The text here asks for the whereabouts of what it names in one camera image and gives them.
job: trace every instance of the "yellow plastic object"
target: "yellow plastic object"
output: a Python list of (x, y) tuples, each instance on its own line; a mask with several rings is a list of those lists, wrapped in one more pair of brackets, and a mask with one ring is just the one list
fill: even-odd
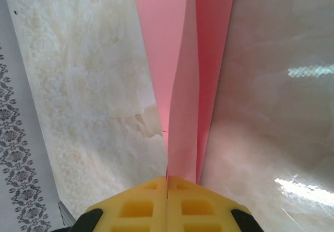
[(102, 209), (93, 232), (240, 232), (238, 203), (179, 177), (159, 177), (91, 206)]

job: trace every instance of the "folded pink paper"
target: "folded pink paper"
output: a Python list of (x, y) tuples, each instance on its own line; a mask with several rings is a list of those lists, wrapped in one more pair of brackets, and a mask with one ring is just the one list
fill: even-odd
[(168, 152), (199, 183), (232, 0), (136, 0)]

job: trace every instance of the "white marble surface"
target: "white marble surface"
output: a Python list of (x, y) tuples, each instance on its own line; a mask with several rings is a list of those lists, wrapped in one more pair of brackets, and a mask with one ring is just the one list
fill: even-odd
[[(9, 3), (71, 212), (164, 174), (134, 0)], [(333, 10), (334, 0), (234, 2), (201, 183), (265, 231), (334, 227)]]

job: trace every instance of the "beige marble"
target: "beige marble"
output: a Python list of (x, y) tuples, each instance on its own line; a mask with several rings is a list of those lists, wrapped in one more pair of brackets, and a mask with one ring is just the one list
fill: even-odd
[[(134, 0), (8, 0), (58, 192), (164, 174)], [(235, 0), (201, 183), (265, 231), (334, 227), (334, 0)]]

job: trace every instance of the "gray floral pattern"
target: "gray floral pattern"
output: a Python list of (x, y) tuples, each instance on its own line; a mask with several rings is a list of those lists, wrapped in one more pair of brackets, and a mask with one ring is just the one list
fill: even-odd
[[(4, 55), (0, 54), (0, 60), (5, 60)], [(18, 120), (20, 113), (12, 98), (13, 88), (8, 86), (7, 72), (7, 65), (0, 63), (0, 165), (5, 166), (2, 173), (6, 175), (6, 185), (13, 195), (13, 210), (18, 213), (18, 222), (22, 223), (21, 231), (48, 232), (51, 228), (49, 216), (33, 160), (29, 159), (29, 143), (23, 139), (26, 134), (20, 128), (22, 121)]]

